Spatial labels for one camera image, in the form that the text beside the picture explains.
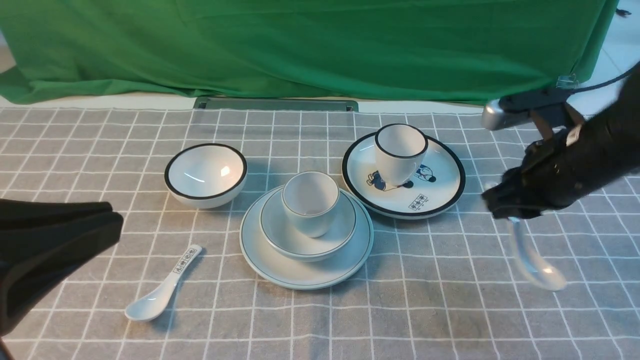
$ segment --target green cloth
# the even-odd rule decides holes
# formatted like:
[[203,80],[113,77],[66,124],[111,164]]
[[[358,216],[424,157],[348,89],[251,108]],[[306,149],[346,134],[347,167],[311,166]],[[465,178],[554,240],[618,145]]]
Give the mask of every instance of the green cloth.
[[617,0],[5,0],[0,95],[485,101],[590,77]]

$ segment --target white plate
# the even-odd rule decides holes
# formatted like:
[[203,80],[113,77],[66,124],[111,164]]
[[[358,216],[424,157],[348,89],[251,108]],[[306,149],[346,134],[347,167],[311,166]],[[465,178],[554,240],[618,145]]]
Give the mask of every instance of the white plate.
[[342,178],[373,211],[392,218],[423,219],[449,209],[465,189],[465,169],[443,143],[429,140],[422,165],[404,185],[387,187],[376,170],[375,133],[353,143],[342,160]]
[[329,231],[310,238],[289,221],[282,202],[282,188],[277,190],[260,211],[260,225],[276,251],[298,261],[320,261],[347,244],[356,228],[356,209],[347,195],[339,193],[336,216]]
[[347,244],[332,257],[304,263],[278,253],[260,230],[260,210],[278,188],[256,200],[240,225],[240,249],[249,266],[263,278],[294,290],[327,288],[346,280],[365,263],[373,247],[373,223],[365,208],[347,195],[356,208],[356,229]]

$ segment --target plate with black rim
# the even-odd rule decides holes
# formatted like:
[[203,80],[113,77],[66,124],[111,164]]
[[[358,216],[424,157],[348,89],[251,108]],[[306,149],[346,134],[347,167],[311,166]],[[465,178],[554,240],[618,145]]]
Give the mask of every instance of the plate with black rim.
[[465,189],[465,169],[448,146],[429,142],[422,164],[402,186],[388,186],[376,169],[375,133],[358,139],[342,159],[342,178],[369,209],[392,218],[418,220],[453,206]]

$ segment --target white cup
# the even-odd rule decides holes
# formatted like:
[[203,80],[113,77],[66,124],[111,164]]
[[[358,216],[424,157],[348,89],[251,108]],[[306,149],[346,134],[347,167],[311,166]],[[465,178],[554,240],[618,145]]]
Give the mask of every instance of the white cup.
[[376,167],[385,183],[401,186],[420,167],[429,142],[411,125],[383,126],[375,136]]
[[306,171],[294,176],[282,190],[285,214],[299,232],[317,238],[329,231],[340,197],[338,184],[327,174]]

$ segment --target black rim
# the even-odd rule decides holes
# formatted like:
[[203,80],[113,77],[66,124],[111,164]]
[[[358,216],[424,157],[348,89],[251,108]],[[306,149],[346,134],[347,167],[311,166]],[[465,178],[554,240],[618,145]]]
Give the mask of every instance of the black rim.
[[342,178],[344,179],[344,183],[347,185],[349,190],[351,190],[353,195],[355,195],[358,199],[360,199],[360,201],[365,203],[367,206],[369,206],[372,209],[378,210],[379,212],[381,212],[383,214],[399,215],[399,216],[402,216],[402,217],[426,217],[426,216],[429,216],[429,215],[441,213],[441,212],[445,211],[446,209],[449,209],[453,204],[455,204],[458,201],[460,196],[462,196],[462,191],[464,191],[465,185],[466,185],[466,182],[467,182],[467,175],[465,173],[465,168],[462,166],[462,162],[460,161],[460,159],[458,159],[458,156],[448,146],[446,146],[442,142],[440,142],[440,141],[438,141],[438,140],[436,140],[436,139],[434,139],[434,138],[432,138],[432,137],[430,137],[428,135],[424,135],[424,137],[427,139],[427,141],[435,142],[438,145],[440,145],[443,149],[445,149],[449,153],[449,155],[451,155],[453,160],[456,162],[456,165],[458,166],[458,171],[460,171],[460,185],[458,186],[458,191],[455,193],[455,195],[453,195],[451,200],[447,201],[442,206],[439,206],[439,207],[437,207],[435,209],[432,209],[432,210],[429,210],[429,211],[423,211],[422,213],[402,213],[400,211],[394,211],[394,210],[390,210],[390,209],[385,209],[385,208],[382,208],[381,206],[376,205],[373,202],[367,200],[358,190],[356,190],[355,186],[353,186],[353,183],[351,182],[351,178],[349,177],[349,172],[347,171],[347,164],[348,164],[349,156],[353,152],[353,149],[355,149],[356,146],[358,146],[359,143],[361,143],[364,140],[374,136],[375,134],[376,133],[371,133],[371,134],[365,135],[365,136],[361,137],[360,139],[358,139],[355,143],[351,144],[351,146],[347,149],[347,152],[344,154],[344,157],[342,158]]
[[[412,129],[414,129],[414,130],[418,131],[420,134],[422,134],[422,135],[424,136],[424,147],[422,148],[422,150],[421,150],[420,152],[418,152],[417,154],[414,154],[414,155],[409,155],[409,156],[400,156],[400,155],[395,155],[395,154],[392,154],[392,153],[390,153],[390,152],[386,151],[386,150],[385,150],[385,148],[383,148],[383,147],[382,147],[382,145],[380,145],[380,142],[378,141],[378,135],[380,134],[380,132],[381,132],[381,131],[383,131],[384,129],[388,128],[389,126],[397,126],[397,125],[401,125],[401,126],[408,126],[408,127],[412,128]],[[393,158],[398,158],[398,159],[410,159],[410,158],[414,158],[414,157],[416,157],[416,156],[418,156],[418,155],[420,155],[420,154],[424,154],[424,152],[426,152],[426,151],[427,151],[427,149],[429,148],[429,137],[428,137],[428,136],[426,136],[426,135],[425,135],[422,131],[420,131],[420,129],[418,129],[417,127],[415,127],[415,126],[411,126],[411,125],[408,125],[408,124],[389,124],[389,125],[385,125],[385,126],[381,127],[378,131],[376,131],[376,132],[375,132],[375,135],[376,135],[376,136],[374,137],[374,140],[376,141],[376,146],[377,146],[377,147],[378,147],[382,152],[384,152],[385,154],[387,154],[387,155],[389,155],[389,156],[391,156],[391,157],[393,157]]]
[[[184,154],[185,152],[189,151],[189,150],[193,150],[197,147],[203,147],[203,146],[217,146],[217,147],[226,147],[227,149],[230,149],[231,151],[233,151],[234,153],[236,153],[239,157],[240,160],[242,160],[242,176],[240,177],[240,179],[238,179],[238,181],[231,186],[229,189],[221,192],[221,193],[217,193],[216,195],[211,195],[211,196],[191,196],[191,195],[187,195],[185,193],[181,193],[180,191],[178,191],[178,189],[174,188],[173,185],[171,184],[171,181],[169,181],[169,169],[171,168],[171,165],[173,165],[173,162],[180,157],[180,155]],[[246,177],[246,171],[247,171],[247,166],[246,166],[246,159],[244,158],[244,156],[235,148],[229,146],[229,145],[225,145],[222,143],[201,143],[199,145],[194,145],[192,147],[188,147],[187,149],[184,149],[183,151],[178,152],[178,154],[176,156],[174,156],[170,161],[169,164],[166,165],[166,168],[164,168],[164,183],[166,184],[166,186],[169,188],[169,190],[171,190],[172,192],[180,195],[181,197],[185,197],[187,199],[191,199],[191,200],[208,200],[208,199],[215,199],[217,197],[221,197],[222,195],[225,195],[226,193],[230,192],[231,190],[235,189],[238,187],[238,185],[240,185],[244,178]]]

